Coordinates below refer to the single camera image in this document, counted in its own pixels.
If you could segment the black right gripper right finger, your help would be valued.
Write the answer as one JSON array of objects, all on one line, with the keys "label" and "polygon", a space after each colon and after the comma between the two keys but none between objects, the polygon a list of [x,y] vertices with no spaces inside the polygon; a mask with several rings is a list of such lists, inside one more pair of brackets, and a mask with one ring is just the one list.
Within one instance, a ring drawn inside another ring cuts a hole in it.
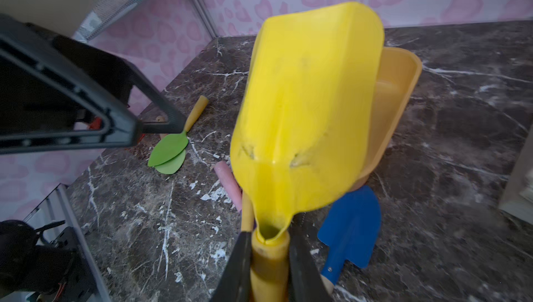
[{"label": "black right gripper right finger", "polygon": [[290,301],[332,301],[301,229],[292,224],[289,233]]}]

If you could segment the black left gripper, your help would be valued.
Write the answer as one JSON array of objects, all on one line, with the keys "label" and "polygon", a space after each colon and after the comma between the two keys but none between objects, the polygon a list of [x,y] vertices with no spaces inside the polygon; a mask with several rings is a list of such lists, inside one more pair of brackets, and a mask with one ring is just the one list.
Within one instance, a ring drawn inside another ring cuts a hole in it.
[{"label": "black left gripper", "polygon": [[[141,124],[133,85],[167,121]],[[133,146],[142,133],[181,133],[186,120],[133,63],[1,16],[3,154]]]}]

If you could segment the yellow plastic shovel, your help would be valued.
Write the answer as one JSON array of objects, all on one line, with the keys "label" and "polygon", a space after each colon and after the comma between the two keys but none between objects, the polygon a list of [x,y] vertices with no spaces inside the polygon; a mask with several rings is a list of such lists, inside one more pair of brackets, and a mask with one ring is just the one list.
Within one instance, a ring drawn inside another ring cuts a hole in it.
[{"label": "yellow plastic shovel", "polygon": [[379,16],[357,2],[262,25],[230,145],[256,222],[254,301],[287,298],[293,216],[333,203],[362,172],[383,44]]}]

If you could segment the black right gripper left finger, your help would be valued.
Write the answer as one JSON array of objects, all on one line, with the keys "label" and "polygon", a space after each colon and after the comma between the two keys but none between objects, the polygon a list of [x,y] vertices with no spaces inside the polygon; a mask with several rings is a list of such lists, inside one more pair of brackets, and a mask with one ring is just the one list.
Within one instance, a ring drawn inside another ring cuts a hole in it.
[{"label": "black right gripper left finger", "polygon": [[252,233],[241,232],[210,302],[248,302],[251,296]]}]

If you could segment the blue shovel wooden handle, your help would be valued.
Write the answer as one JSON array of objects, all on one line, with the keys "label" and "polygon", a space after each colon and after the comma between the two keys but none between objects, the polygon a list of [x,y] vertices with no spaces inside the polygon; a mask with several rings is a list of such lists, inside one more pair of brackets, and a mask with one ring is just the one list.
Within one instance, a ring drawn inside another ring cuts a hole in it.
[{"label": "blue shovel wooden handle", "polygon": [[319,240],[328,246],[321,271],[327,293],[333,293],[346,261],[361,269],[369,266],[381,219],[378,198],[367,185],[333,203],[318,232]]}]

